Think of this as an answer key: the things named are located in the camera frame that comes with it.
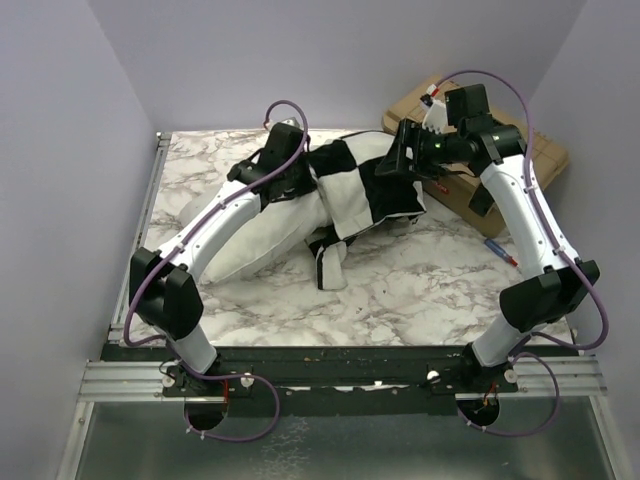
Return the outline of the white pillow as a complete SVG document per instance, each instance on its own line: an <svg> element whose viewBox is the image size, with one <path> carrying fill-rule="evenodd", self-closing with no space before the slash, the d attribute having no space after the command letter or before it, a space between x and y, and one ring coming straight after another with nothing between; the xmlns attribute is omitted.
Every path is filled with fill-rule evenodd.
<svg viewBox="0 0 640 480"><path fill-rule="evenodd" d="M235 232L198 279L212 284L246 279L331 224L332 218L316 191L271 203Z"/></svg>

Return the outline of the black and white checkered pillowcase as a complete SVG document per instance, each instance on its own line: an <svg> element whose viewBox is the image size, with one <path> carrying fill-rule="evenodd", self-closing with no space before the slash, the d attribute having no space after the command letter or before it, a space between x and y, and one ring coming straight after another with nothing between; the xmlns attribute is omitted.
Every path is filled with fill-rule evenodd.
<svg viewBox="0 0 640 480"><path fill-rule="evenodd" d="M355 239L388 220L409 224L426 212L416 181L375 174L394 137L364 131L330 140L304 155L329 225L306 239L315 257L316 286L323 291L347 286L342 270Z"/></svg>

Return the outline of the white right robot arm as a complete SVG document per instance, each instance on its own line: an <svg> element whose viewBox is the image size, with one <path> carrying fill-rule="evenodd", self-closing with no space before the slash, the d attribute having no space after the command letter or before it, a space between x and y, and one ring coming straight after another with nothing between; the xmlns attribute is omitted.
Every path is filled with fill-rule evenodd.
<svg viewBox="0 0 640 480"><path fill-rule="evenodd" d="M425 180L464 163L497 206L517 250L523 279L499 294L499 313L465 349L461 383L481 391L496 366L526 339L573 312L600 276L564 238L525 159L519 129L490 118L464 120L457 131L433 133L405 119L387 137L375 173Z"/></svg>

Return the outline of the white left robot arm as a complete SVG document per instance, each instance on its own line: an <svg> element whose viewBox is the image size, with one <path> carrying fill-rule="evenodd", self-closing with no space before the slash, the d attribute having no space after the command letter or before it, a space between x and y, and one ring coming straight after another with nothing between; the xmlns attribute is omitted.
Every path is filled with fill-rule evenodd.
<svg viewBox="0 0 640 480"><path fill-rule="evenodd" d="M234 165L214 199L182 231L158 249L141 247L131 257L125 344L144 343L130 337L131 321L138 315L189 367L189 386L202 395L214 392L221 371L214 364L216 348L200 326L203 302L197 281L220 249L268 204L314 189L304 160L271 173L250 160Z"/></svg>

